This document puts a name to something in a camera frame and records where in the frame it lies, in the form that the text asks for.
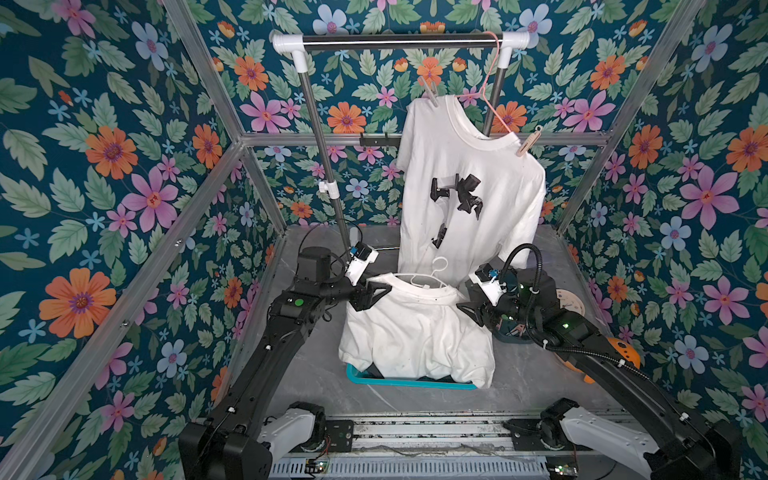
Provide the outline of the white plastic hanger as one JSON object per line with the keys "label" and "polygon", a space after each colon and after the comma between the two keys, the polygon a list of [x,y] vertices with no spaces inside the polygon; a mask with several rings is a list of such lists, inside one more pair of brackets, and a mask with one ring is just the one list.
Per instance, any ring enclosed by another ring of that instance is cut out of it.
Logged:
{"label": "white plastic hanger", "polygon": [[448,284],[441,280],[437,274],[446,270],[449,261],[438,256],[432,261],[431,270],[428,273],[418,272],[397,272],[394,276],[406,283],[421,289],[447,288]]}

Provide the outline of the pink wire hanger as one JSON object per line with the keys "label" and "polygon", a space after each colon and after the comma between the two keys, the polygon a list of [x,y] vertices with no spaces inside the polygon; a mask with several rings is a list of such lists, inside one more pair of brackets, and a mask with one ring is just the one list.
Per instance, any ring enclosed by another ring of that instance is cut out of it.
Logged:
{"label": "pink wire hanger", "polygon": [[489,137],[492,133],[493,122],[499,118],[497,103],[503,90],[503,84],[509,68],[511,57],[515,49],[520,47],[523,41],[523,49],[528,42],[528,35],[521,32],[505,31],[499,34],[486,31],[486,34],[494,41],[494,56],[483,83],[475,90],[468,90],[458,96],[461,101],[473,99],[482,100],[486,107],[483,134]]}

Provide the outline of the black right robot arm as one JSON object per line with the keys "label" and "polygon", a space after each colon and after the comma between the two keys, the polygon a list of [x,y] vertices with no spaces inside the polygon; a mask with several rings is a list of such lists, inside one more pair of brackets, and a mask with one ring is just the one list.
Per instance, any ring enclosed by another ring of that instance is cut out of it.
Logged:
{"label": "black right robot arm", "polygon": [[469,299],[459,309],[502,342],[531,342],[554,354],[599,385],[640,426],[625,427],[562,398],[540,414],[542,444],[551,450],[586,447],[646,479],[739,478],[738,428],[706,419],[661,389],[641,371],[631,344],[562,306],[535,245],[521,244],[508,257],[525,250],[535,257],[532,268],[516,269],[510,262],[499,269],[472,268],[465,284]]}

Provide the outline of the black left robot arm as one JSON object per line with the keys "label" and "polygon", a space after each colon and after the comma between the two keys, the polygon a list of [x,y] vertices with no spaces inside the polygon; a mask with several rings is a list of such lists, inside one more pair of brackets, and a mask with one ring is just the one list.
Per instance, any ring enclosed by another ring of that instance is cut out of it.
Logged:
{"label": "black left robot arm", "polygon": [[180,434],[185,478],[266,479],[273,463],[292,450],[328,447],[323,407],[295,402],[274,420],[267,410],[295,355],[333,305],[364,311],[390,292],[390,285],[363,277],[378,255],[360,242],[342,261],[342,272],[333,274],[339,258],[329,249],[299,253],[294,279],[269,306],[264,333],[234,385],[205,419],[191,421]]}

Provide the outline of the plain white t-shirt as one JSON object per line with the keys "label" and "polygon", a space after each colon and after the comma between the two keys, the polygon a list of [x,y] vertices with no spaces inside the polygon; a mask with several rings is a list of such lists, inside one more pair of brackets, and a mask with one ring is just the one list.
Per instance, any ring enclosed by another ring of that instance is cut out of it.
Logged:
{"label": "plain white t-shirt", "polygon": [[491,386],[493,338],[457,308],[465,300],[459,290],[416,286],[392,273],[370,280],[391,290],[369,309],[347,307],[342,362],[360,372],[374,366],[386,379],[449,377],[479,389]]}

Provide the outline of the white printed t-shirt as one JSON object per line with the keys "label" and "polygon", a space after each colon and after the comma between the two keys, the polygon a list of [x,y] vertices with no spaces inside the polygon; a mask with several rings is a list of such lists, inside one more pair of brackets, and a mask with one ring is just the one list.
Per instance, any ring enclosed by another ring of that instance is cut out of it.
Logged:
{"label": "white printed t-shirt", "polygon": [[493,258],[523,268],[546,194],[546,171],[520,154],[514,133],[489,138],[469,120],[457,97],[411,102],[396,167],[405,174],[398,270],[460,285]]}

